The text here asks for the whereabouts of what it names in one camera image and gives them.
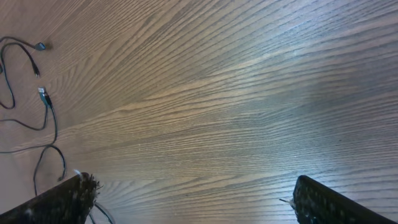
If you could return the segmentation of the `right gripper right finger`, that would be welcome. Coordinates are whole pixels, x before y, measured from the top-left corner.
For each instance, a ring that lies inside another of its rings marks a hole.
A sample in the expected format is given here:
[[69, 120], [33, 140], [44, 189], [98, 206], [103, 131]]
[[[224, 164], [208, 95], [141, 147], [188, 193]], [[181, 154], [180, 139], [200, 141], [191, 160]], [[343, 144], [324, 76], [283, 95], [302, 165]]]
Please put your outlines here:
[[306, 175], [296, 181], [292, 208], [299, 223], [397, 224]]

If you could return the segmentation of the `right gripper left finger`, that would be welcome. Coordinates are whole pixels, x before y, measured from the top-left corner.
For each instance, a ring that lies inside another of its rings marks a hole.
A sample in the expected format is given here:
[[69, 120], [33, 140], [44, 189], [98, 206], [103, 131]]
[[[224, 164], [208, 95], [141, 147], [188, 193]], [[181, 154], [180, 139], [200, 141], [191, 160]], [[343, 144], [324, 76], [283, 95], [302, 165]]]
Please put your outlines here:
[[85, 224], [99, 182], [83, 172], [1, 214], [1, 224]]

